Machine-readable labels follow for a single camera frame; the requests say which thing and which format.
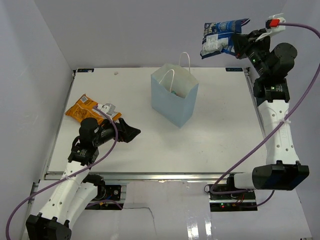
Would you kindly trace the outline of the orange chip bag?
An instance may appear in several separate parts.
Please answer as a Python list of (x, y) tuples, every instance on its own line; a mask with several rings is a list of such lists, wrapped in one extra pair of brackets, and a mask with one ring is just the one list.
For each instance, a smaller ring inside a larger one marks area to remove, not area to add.
[[(86, 96), (86, 94), (83, 94), (81, 98), (79, 98), (76, 103), (65, 112), (65, 115), (72, 117), (79, 123), (86, 118), (94, 118), (100, 125), (105, 117), (101, 116), (100, 113), (94, 109), (94, 107), (97, 107), (97, 104), (98, 103), (96, 101)], [(117, 121), (121, 116), (122, 114), (117, 112), (116, 116), (111, 119), (113, 121)]]

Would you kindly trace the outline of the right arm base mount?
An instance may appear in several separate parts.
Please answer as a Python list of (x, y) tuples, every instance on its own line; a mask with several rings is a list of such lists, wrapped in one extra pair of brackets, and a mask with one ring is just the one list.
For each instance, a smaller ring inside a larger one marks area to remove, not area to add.
[(207, 184), (204, 192), (209, 195), (210, 211), (213, 212), (246, 212), (257, 211), (256, 195), (253, 191), (232, 193), (232, 194), (212, 194)]

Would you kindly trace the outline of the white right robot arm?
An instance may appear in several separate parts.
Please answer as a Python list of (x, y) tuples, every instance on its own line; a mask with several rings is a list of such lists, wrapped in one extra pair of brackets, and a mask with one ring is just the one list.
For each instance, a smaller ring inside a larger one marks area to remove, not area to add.
[(271, 38), (264, 33), (255, 30), (231, 37), (236, 58), (248, 58), (258, 73), (253, 95), (267, 139), (265, 164), (230, 176), (233, 182), (225, 187), (225, 192), (233, 200), (242, 196), (244, 189), (291, 191), (310, 174), (309, 167), (300, 163), (290, 121), (285, 118), (290, 106), (286, 77), (295, 65), (298, 51), (286, 42), (270, 50)]

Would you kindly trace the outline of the dark blue snack bag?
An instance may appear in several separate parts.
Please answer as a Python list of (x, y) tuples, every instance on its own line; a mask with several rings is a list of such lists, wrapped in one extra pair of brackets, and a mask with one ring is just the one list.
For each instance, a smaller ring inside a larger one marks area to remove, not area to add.
[(231, 37), (233, 34), (241, 34), (242, 27), (250, 21), (250, 18), (243, 18), (223, 22), (206, 22), (203, 29), (201, 58), (206, 59), (222, 53), (235, 56)]

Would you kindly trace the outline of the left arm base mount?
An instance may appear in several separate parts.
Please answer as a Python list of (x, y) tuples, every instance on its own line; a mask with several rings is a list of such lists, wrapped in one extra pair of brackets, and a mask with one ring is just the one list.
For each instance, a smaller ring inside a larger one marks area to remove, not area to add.
[(98, 187), (97, 196), (86, 206), (86, 210), (122, 210), (121, 185), (103, 185)]

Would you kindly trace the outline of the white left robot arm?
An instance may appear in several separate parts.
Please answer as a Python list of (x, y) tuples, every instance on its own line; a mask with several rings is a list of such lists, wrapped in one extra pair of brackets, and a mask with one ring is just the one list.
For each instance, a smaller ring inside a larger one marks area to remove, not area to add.
[(72, 229), (88, 204), (105, 196), (103, 178), (90, 174), (104, 143), (131, 142), (141, 130), (129, 126), (123, 118), (118, 122), (105, 119), (98, 123), (95, 118), (82, 120), (79, 135), (74, 139), (64, 173), (55, 190), (40, 209), (26, 220), (31, 240), (69, 240)]

